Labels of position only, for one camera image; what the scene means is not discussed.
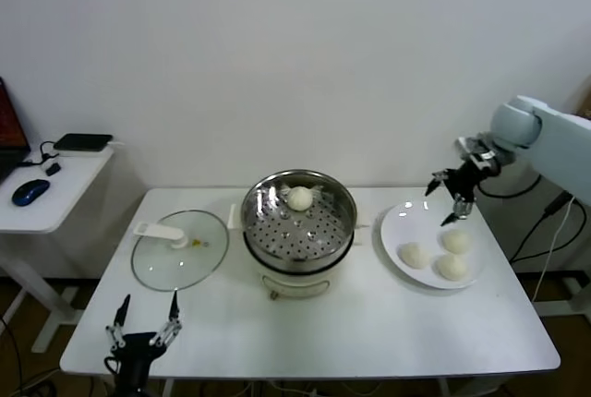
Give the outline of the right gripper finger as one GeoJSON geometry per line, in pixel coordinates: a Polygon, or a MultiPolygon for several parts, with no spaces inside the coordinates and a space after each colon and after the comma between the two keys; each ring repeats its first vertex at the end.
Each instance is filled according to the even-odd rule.
{"type": "Polygon", "coordinates": [[[449,180],[455,174],[454,169],[446,168],[432,174],[432,179],[428,182],[425,196],[433,193],[443,182],[449,180]]]}
{"type": "Polygon", "coordinates": [[[456,194],[453,198],[452,212],[442,221],[441,226],[446,226],[465,220],[471,213],[473,202],[456,194]]]}

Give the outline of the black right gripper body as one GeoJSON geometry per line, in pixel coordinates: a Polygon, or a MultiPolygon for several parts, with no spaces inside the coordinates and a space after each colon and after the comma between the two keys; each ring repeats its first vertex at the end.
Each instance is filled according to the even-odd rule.
{"type": "Polygon", "coordinates": [[[454,198],[472,198],[478,184],[499,174],[500,165],[496,159],[479,161],[469,158],[459,168],[450,170],[450,193],[454,198]]]}

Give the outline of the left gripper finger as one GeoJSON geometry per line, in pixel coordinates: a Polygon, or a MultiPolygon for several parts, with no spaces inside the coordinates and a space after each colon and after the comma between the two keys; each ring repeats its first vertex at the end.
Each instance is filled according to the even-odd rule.
{"type": "Polygon", "coordinates": [[[182,329],[179,318],[180,308],[177,300],[177,291],[174,290],[168,320],[163,324],[154,336],[154,344],[157,346],[169,346],[182,329]]]}
{"type": "Polygon", "coordinates": [[[105,327],[107,337],[109,338],[112,349],[122,349],[126,346],[123,327],[127,317],[127,311],[130,303],[130,295],[126,295],[123,304],[116,310],[115,318],[111,325],[105,327]]]}

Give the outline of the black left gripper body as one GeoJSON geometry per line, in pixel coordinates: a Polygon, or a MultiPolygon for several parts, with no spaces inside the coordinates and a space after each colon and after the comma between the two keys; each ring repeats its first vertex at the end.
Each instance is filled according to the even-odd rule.
{"type": "Polygon", "coordinates": [[[113,356],[122,363],[151,363],[163,356],[167,350],[163,343],[151,343],[155,336],[156,333],[153,331],[125,334],[123,336],[124,346],[117,345],[113,348],[113,356]]]}

